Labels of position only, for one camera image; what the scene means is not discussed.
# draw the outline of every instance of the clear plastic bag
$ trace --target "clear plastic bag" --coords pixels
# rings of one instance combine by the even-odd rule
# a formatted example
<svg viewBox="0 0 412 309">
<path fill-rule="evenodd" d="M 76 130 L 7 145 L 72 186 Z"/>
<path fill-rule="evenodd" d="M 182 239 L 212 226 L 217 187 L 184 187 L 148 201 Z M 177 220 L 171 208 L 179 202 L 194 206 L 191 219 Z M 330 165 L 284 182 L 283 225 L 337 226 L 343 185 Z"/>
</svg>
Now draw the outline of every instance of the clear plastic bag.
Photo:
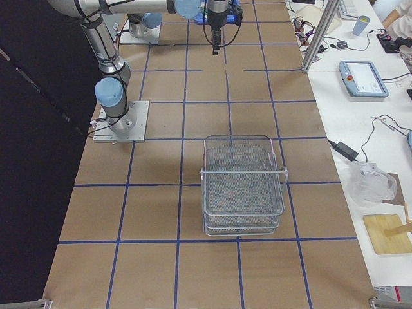
<svg viewBox="0 0 412 309">
<path fill-rule="evenodd" d="M 397 181 L 374 163 L 350 163 L 350 196 L 358 203 L 393 200 L 397 194 Z"/>
</svg>

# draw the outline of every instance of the blue cup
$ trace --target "blue cup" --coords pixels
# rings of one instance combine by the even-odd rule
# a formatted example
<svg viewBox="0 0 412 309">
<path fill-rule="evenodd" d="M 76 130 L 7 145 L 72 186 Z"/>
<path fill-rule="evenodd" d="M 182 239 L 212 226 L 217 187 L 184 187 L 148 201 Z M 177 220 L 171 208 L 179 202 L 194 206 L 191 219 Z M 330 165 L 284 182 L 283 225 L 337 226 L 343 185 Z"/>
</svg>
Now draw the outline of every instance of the blue cup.
<svg viewBox="0 0 412 309">
<path fill-rule="evenodd" d="M 360 35 L 370 21 L 371 19 L 368 16 L 359 16 L 356 20 L 355 26 L 353 27 L 352 33 L 354 35 Z"/>
</svg>

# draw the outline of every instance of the metal wire basket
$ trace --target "metal wire basket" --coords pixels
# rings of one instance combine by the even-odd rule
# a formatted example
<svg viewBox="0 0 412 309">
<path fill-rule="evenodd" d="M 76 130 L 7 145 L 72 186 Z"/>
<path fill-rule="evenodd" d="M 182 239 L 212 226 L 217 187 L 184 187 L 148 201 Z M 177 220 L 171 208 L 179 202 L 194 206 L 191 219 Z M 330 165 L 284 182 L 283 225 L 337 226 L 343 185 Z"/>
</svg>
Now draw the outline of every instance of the metal wire basket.
<svg viewBox="0 0 412 309">
<path fill-rule="evenodd" d="M 201 170 L 203 229 L 211 236 L 273 233 L 285 211 L 287 180 L 267 136 L 209 136 Z"/>
</svg>

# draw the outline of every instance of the blue crate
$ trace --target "blue crate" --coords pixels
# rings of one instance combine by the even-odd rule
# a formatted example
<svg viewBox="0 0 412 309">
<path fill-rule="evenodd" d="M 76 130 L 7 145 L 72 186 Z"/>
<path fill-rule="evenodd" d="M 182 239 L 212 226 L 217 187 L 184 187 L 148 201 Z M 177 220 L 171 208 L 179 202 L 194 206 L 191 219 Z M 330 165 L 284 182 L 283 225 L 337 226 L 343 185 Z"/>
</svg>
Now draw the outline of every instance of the blue crate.
<svg viewBox="0 0 412 309">
<path fill-rule="evenodd" d="M 235 5 L 239 5 L 239 0 L 234 0 L 233 2 Z M 233 24 L 235 21 L 235 17 L 233 15 L 228 15 L 226 18 L 226 21 L 228 24 Z M 198 13 L 198 15 L 196 15 L 194 17 L 194 22 L 196 24 L 203 24 L 203 9 L 200 13 Z M 206 12 L 206 16 L 205 16 L 205 24 L 207 24 L 207 12 Z"/>
</svg>

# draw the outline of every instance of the dark background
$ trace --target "dark background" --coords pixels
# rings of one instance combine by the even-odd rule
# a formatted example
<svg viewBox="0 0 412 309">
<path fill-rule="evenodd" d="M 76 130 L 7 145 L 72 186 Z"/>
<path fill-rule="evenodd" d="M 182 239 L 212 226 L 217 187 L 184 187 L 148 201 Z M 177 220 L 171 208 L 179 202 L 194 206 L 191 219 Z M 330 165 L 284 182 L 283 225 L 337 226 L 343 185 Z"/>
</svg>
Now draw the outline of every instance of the dark background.
<svg viewBox="0 0 412 309">
<path fill-rule="evenodd" d="M 80 26 L 46 0 L 1 1 L 0 49 L 0 303 L 14 303 L 42 298 L 101 75 Z"/>
</svg>

